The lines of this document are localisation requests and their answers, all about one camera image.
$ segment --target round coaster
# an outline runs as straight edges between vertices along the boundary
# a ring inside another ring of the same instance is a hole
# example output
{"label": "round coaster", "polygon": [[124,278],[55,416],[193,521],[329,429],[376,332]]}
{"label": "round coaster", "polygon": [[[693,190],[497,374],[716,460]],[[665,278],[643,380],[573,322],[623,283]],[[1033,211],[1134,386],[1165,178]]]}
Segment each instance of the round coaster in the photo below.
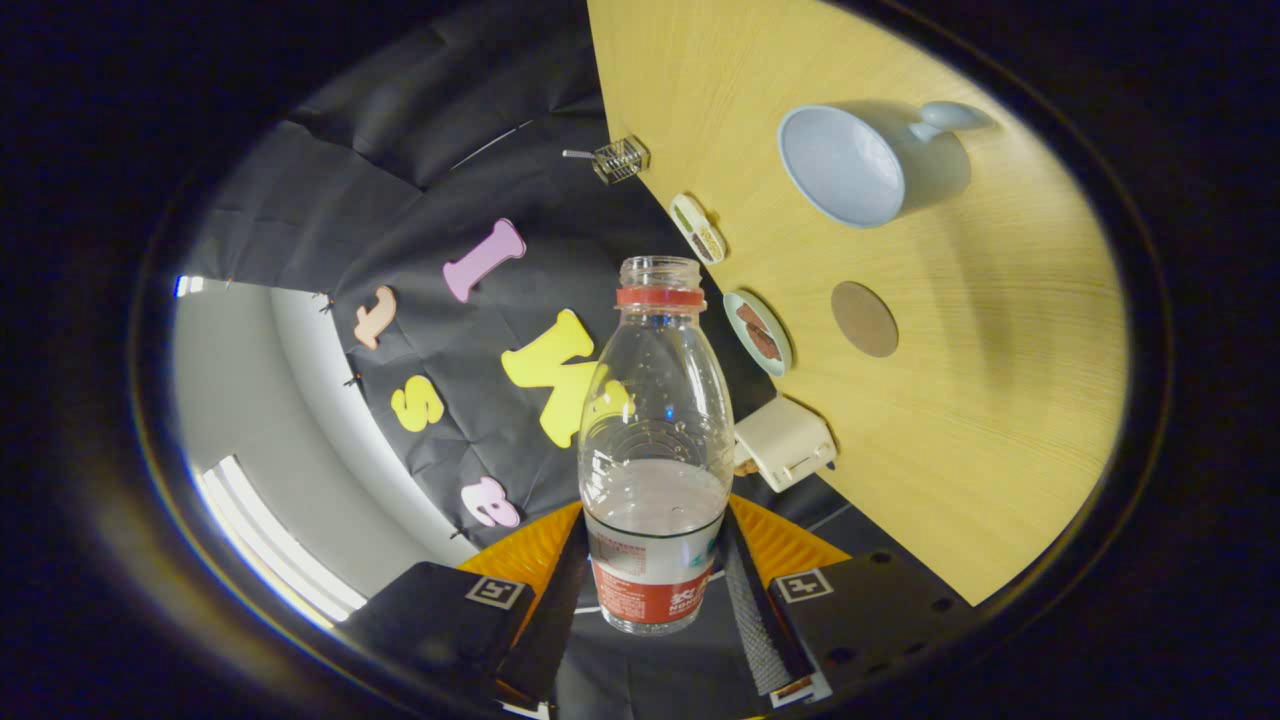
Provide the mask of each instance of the round coaster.
{"label": "round coaster", "polygon": [[867,286],[842,282],[831,291],[831,314],[854,347],[872,357],[897,350],[897,323],[888,306]]}

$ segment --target wooden table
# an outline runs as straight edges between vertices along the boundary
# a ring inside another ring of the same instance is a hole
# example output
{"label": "wooden table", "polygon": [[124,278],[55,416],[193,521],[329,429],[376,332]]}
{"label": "wooden table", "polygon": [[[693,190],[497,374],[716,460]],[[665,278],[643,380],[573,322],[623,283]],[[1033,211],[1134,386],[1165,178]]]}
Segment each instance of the wooden table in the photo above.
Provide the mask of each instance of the wooden table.
{"label": "wooden table", "polygon": [[[1073,178],[973,82],[845,10],[588,4],[611,136],[649,147],[640,178],[663,206],[690,192],[718,224],[721,290],[750,290],[786,325],[795,365],[777,388],[840,446],[822,477],[969,602],[991,596],[1079,510],[1124,411],[1123,292]],[[854,99],[968,102],[997,128],[960,136],[973,168],[961,196],[849,228],[795,188],[776,131],[796,105]],[[844,281],[892,311],[888,357],[837,328]]]}

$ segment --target pink letter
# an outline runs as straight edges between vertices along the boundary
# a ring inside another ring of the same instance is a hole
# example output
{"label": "pink letter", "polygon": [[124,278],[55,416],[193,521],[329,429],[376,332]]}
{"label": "pink letter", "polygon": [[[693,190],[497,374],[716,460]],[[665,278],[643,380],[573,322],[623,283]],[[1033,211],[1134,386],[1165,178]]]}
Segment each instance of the pink letter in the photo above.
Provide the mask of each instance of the pink letter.
{"label": "pink letter", "polygon": [[472,247],[466,258],[444,264],[444,284],[449,286],[449,292],[458,299],[458,302],[466,302],[471,296],[471,287],[480,282],[480,278],[488,275],[503,260],[524,255],[525,241],[516,232],[516,225],[503,218],[493,224],[493,233]]}
{"label": "pink letter", "polygon": [[463,487],[462,505],[486,528],[492,528],[494,520],[504,528],[520,524],[520,512],[507,502],[507,493],[493,478],[484,477],[479,483]]}
{"label": "pink letter", "polygon": [[372,310],[365,310],[364,305],[356,307],[356,329],[352,331],[356,340],[369,350],[378,350],[378,336],[396,316],[396,296],[392,295],[392,288],[383,286],[374,292],[374,296],[378,297],[378,305],[374,305]]}

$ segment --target black cloth backdrop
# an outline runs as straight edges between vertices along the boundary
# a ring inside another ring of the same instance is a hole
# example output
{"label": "black cloth backdrop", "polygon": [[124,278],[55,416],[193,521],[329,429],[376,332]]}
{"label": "black cloth backdrop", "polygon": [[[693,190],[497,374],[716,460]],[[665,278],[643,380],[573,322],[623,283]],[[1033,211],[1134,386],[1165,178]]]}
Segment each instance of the black cloth backdrop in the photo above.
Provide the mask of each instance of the black cloth backdrop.
{"label": "black cloth backdrop", "polygon": [[[605,187],[588,163],[561,158],[608,140],[584,3],[470,5],[406,28],[266,132],[189,228],[186,272],[328,293],[379,428],[454,527],[486,547],[518,528],[481,525],[462,506],[462,486],[495,478],[524,524],[577,498],[575,448],[557,447],[539,425],[550,389],[512,384],[500,354],[567,307],[595,343],[591,357],[571,363],[594,360],[617,325],[620,263],[692,256],[641,182]],[[442,266],[499,218],[527,251],[458,302]],[[372,307],[384,284],[397,313],[371,351],[352,334],[356,309]],[[709,277],[703,287],[703,327],[744,418],[774,389],[730,328],[721,290]],[[389,404],[415,374],[445,405],[420,433],[402,428]],[[756,475],[733,489],[850,553],[890,547],[905,556],[815,475],[783,493]],[[595,588],[585,585],[580,606],[589,607]],[[620,703],[635,717],[750,715],[754,685],[721,585],[675,641],[630,638],[599,614],[579,615],[557,679],[559,716],[600,717]]]}

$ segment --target light blue mug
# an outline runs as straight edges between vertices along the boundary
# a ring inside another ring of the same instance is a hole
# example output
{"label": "light blue mug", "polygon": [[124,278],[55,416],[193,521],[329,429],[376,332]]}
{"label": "light blue mug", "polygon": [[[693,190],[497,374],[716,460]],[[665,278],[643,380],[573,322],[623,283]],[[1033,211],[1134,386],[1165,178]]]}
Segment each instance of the light blue mug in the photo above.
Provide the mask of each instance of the light blue mug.
{"label": "light blue mug", "polygon": [[969,156],[951,131],[991,124],[959,102],[929,102],[918,114],[878,100],[801,105],[778,124],[778,152],[818,210],[874,228],[961,192]]}

